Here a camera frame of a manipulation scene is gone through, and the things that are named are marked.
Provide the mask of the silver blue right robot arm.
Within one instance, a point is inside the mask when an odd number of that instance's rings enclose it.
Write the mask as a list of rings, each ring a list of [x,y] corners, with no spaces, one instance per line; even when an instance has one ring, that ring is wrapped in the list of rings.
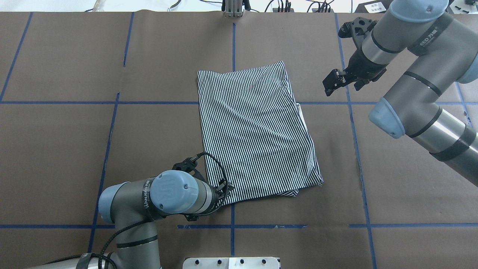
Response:
[[[477,79],[477,33],[447,12],[447,0],[393,0],[378,20],[358,17],[338,31],[356,51],[323,80],[325,94],[376,82],[407,49],[417,58],[380,98],[369,120],[389,136],[408,136],[477,185],[477,131],[437,104],[455,82]]]

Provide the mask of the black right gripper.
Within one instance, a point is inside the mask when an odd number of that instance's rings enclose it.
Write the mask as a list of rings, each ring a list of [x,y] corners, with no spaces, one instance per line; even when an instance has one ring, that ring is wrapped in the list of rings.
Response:
[[[386,64],[377,64],[370,61],[361,50],[353,53],[349,59],[348,66],[341,71],[333,69],[323,80],[325,94],[327,97],[332,93],[351,83],[355,83],[354,87],[358,91],[370,81],[376,82],[386,71]]]

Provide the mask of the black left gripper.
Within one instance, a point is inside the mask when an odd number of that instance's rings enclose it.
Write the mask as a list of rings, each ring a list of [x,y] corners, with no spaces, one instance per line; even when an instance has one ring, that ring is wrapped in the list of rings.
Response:
[[[224,206],[226,199],[231,195],[230,193],[235,189],[235,187],[227,179],[221,179],[219,185],[215,187],[215,194],[217,199],[214,203],[213,210],[218,210],[220,207]]]

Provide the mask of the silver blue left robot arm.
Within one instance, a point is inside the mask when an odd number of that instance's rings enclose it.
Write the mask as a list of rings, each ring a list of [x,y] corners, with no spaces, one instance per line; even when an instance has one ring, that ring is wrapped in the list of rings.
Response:
[[[115,233],[98,253],[57,259],[40,269],[160,269],[156,222],[182,215],[195,220],[219,209],[232,191],[226,177],[218,186],[179,170],[106,188],[98,202],[101,218]]]

